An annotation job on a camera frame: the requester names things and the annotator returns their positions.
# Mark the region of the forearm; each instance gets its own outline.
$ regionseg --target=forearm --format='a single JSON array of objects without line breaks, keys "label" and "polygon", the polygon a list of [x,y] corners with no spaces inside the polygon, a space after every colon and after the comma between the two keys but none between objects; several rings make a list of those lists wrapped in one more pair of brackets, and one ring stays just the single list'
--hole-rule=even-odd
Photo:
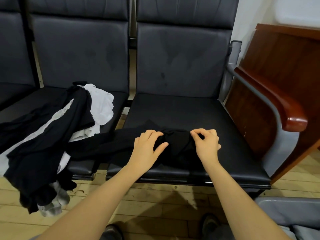
[{"label": "forearm", "polygon": [[207,172],[217,191],[235,239],[290,240],[220,164],[213,165]]},{"label": "forearm", "polygon": [[98,240],[119,202],[138,179],[125,166],[46,230],[37,240]]}]

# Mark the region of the wooden trim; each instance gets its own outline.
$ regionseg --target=wooden trim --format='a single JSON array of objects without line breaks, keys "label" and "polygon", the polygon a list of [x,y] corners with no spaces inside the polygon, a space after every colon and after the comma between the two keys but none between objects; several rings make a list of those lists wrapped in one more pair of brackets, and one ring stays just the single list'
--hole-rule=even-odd
[{"label": "wooden trim", "polygon": [[280,114],[283,130],[301,132],[306,129],[308,120],[299,102],[253,71],[242,67],[236,67],[234,71],[274,104]]},{"label": "wooden trim", "polygon": [[288,165],[284,170],[280,173],[275,174],[276,176],[271,179],[271,185],[278,181],[282,176],[284,176],[287,172],[289,172],[294,166],[298,165],[303,159],[305,159],[311,152],[320,147],[320,139],[314,143],[310,148],[308,148],[304,153],[302,153],[295,161],[293,161],[290,165]]},{"label": "wooden trim", "polygon": [[285,35],[298,36],[314,40],[320,40],[319,29],[297,28],[289,26],[279,26],[271,24],[257,24],[256,29]]}]

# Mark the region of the person's left arm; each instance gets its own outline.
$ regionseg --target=person's left arm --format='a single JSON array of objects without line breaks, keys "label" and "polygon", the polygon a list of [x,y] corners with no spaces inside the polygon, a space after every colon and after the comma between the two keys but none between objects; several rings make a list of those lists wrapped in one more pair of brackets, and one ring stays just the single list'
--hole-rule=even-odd
[{"label": "person's left arm", "polygon": [[162,132],[147,130],[134,141],[130,160],[114,177],[83,199],[37,240],[98,240],[114,210],[135,181],[146,173],[167,147],[153,147]]}]

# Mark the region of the black leather seat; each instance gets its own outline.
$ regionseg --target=black leather seat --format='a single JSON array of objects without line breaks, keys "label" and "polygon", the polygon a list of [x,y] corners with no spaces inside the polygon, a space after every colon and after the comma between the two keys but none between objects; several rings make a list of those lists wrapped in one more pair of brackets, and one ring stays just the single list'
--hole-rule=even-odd
[{"label": "black leather seat", "polygon": [[[243,187],[270,178],[218,100],[239,0],[137,0],[137,94],[124,128],[216,129],[219,161]],[[106,179],[120,168],[111,164]],[[138,182],[212,185],[205,170],[160,165]]]},{"label": "black leather seat", "polygon": [[18,0],[0,0],[0,24],[0,110],[2,110],[32,93],[36,85]]},{"label": "black leather seat", "polygon": [[[128,0],[27,0],[44,88],[0,112],[11,121],[54,100],[75,81],[114,95],[114,130],[129,96]],[[98,162],[70,161],[75,179],[92,179]]]}]

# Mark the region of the hand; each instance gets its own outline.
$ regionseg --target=hand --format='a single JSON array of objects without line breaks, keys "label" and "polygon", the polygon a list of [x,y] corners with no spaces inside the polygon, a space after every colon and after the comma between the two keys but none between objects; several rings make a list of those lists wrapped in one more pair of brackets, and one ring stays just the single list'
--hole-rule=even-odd
[{"label": "hand", "polygon": [[134,149],[127,165],[138,173],[139,177],[153,166],[159,155],[169,145],[168,142],[164,142],[153,151],[159,136],[163,136],[163,133],[149,129],[134,140]]},{"label": "hand", "polygon": [[[218,150],[221,148],[221,145],[218,143],[219,137],[216,130],[194,129],[190,133],[194,139],[197,155],[204,169],[207,171],[210,167],[219,164]],[[202,134],[204,139],[202,140],[198,134]]]}]

